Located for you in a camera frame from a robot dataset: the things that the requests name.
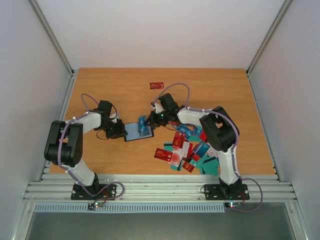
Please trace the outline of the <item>black leather card holder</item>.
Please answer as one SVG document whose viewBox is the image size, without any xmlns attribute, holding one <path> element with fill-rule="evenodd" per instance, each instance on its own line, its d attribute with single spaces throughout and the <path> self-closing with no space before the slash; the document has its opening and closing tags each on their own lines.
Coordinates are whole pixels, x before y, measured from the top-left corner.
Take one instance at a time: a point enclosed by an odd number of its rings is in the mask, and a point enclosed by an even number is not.
<svg viewBox="0 0 320 240">
<path fill-rule="evenodd" d="M 139 126 L 138 122 L 127 123 L 124 125 L 124 129 L 127 132 L 127 135 L 124 137 L 125 142 L 154 137 L 154 132 L 150 126 L 146 126 L 145 130 L 141 131 L 139 131 Z"/>
</svg>

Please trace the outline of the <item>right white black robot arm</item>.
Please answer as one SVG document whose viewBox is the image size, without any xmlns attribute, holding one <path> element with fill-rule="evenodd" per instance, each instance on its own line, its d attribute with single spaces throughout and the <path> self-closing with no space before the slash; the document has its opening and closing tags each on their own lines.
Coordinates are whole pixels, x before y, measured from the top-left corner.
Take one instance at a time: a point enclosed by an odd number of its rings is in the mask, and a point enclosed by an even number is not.
<svg viewBox="0 0 320 240">
<path fill-rule="evenodd" d="M 220 192 L 226 199 L 234 197 L 242 184 L 236 159 L 240 131 L 224 108 L 217 106 L 214 109 L 199 109 L 179 106 L 169 93 L 157 100 L 159 103 L 153 101 L 150 104 L 152 111 L 146 123 L 154 128 L 166 126 L 169 122 L 201 126 L 205 140 L 217 151 Z"/>
</svg>

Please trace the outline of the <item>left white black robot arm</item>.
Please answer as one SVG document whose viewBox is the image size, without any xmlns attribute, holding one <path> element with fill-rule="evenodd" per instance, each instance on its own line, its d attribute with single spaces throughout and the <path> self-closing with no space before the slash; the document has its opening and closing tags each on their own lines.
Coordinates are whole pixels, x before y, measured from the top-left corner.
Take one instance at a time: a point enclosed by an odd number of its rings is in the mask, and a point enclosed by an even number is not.
<svg viewBox="0 0 320 240">
<path fill-rule="evenodd" d="M 69 121 L 51 123 L 44 148 L 44 158 L 65 170 L 82 188 L 89 199 L 96 199 L 103 191 L 96 173 L 83 160 L 83 136 L 87 132 L 104 131 L 106 139 L 124 138 L 128 135 L 118 113 L 111 114 L 114 105 L 101 100 L 97 108 Z"/>
</svg>

